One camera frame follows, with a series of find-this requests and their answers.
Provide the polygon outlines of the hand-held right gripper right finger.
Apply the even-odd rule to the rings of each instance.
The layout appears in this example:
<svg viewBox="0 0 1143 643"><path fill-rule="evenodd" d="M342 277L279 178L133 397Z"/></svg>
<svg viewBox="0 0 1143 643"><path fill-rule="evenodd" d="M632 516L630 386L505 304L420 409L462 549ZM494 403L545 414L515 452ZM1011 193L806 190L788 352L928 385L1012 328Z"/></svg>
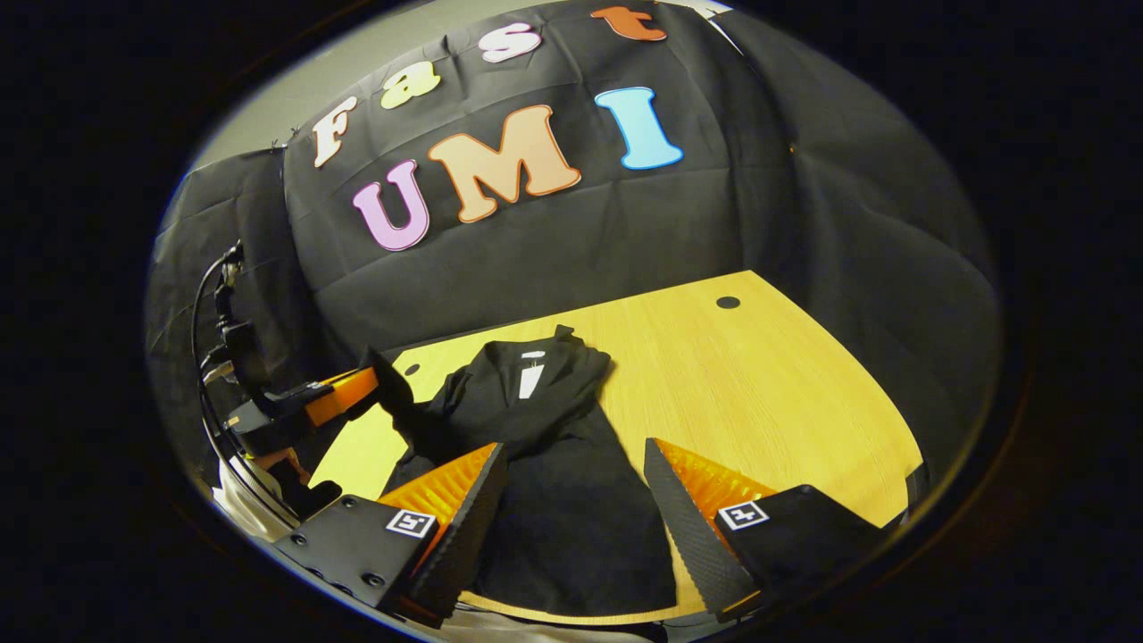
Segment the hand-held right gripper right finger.
<svg viewBox="0 0 1143 643"><path fill-rule="evenodd" d="M775 491L690 449L646 440L644 475L684 564L720 622L790 606L882 541L816 487Z"/></svg>

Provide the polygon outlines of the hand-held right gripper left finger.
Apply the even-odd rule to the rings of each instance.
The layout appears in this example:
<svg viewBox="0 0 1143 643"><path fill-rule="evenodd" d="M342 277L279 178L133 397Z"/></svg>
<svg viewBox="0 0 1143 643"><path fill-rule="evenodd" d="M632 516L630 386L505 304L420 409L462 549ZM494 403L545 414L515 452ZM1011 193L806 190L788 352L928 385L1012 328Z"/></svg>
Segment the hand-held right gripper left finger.
<svg viewBox="0 0 1143 643"><path fill-rule="evenodd" d="M355 602L440 626L475 579L506 482L505 445L489 443L379 499L344 495L273 545Z"/></svg>

